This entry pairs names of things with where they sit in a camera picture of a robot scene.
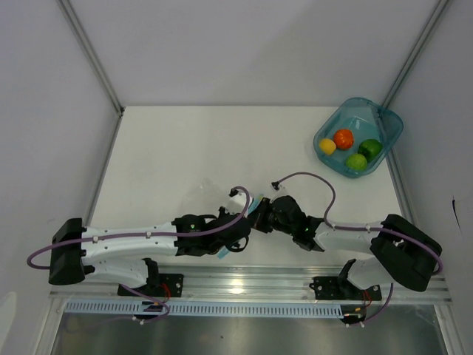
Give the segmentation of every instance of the gray floor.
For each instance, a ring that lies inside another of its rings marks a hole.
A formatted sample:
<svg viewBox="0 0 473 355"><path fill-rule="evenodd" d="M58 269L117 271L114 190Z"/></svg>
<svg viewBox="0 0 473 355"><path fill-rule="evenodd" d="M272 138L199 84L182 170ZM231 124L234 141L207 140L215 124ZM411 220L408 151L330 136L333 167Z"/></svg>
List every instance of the gray floor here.
<svg viewBox="0 0 473 355"><path fill-rule="evenodd" d="M109 316L63 319L53 355L446 355L432 307L390 306L366 328L337 319L168 317L140 326L119 320L71 334Z"/></svg>

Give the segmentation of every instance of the tabletop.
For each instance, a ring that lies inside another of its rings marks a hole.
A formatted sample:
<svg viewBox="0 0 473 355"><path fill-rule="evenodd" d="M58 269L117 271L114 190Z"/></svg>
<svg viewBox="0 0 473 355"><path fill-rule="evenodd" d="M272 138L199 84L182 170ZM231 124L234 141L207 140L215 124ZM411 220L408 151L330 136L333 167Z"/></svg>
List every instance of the tabletop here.
<svg viewBox="0 0 473 355"><path fill-rule="evenodd" d="M386 161L349 179L325 166L313 137L336 107L128 106L122 117L91 225L134 228L184 214L217 214L234 186L271 196L270 182L293 172L321 175L336 189L329 218L369 223L400 214ZM321 217L332 197L308 176L283 183L302 210ZM217 256L161 257L161 265L342 266L367 257L348 251L304 251L291 237L252 231L246 250Z"/></svg>

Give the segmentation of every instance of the blue basket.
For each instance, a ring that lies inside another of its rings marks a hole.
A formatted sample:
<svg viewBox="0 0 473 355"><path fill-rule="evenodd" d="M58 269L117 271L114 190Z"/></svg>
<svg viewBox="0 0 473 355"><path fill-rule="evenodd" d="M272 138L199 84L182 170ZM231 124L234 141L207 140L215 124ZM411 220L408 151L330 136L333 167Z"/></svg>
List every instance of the blue basket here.
<svg viewBox="0 0 473 355"><path fill-rule="evenodd" d="M319 147L323 138L333 139L339 129L347 128L353 133L355 143L348 150L337 149L332 155L326 155ZM325 122L313 139L313 148L319 159L327 166L349 178L359 178L371 174L386 157L401 135L404 124L393 111L385 109L366 98L350 98ZM346 159L358 152L361 142L374 138L383 144L383 149L376 159L368 163L364 171L350 169Z"/></svg>

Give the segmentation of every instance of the white wall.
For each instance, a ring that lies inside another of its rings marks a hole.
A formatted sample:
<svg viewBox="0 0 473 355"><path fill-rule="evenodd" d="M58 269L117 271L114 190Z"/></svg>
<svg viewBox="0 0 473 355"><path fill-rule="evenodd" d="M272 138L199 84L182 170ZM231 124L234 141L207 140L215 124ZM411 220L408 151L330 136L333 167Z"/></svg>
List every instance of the white wall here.
<svg viewBox="0 0 473 355"><path fill-rule="evenodd" d="M50 289L27 255L84 215L116 117L55 1L1 1L0 48L0 304L18 296L1 353L19 355Z"/></svg>
<svg viewBox="0 0 473 355"><path fill-rule="evenodd" d="M122 103L382 101L436 0L72 0Z"/></svg>
<svg viewBox="0 0 473 355"><path fill-rule="evenodd" d="M473 354L472 38L473 1L455 0L392 107L405 123L396 151L409 197L421 227L443 246L467 354Z"/></svg>

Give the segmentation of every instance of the yellow fruit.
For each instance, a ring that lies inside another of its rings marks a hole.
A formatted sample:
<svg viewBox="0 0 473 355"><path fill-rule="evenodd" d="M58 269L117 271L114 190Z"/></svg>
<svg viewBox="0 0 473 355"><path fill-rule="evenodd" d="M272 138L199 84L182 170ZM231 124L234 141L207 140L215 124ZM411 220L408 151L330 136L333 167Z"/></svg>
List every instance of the yellow fruit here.
<svg viewBox="0 0 473 355"><path fill-rule="evenodd" d="M319 143L319 147L326 155L332 155L335 149L337 149L335 142L329 138L322 139Z"/></svg>

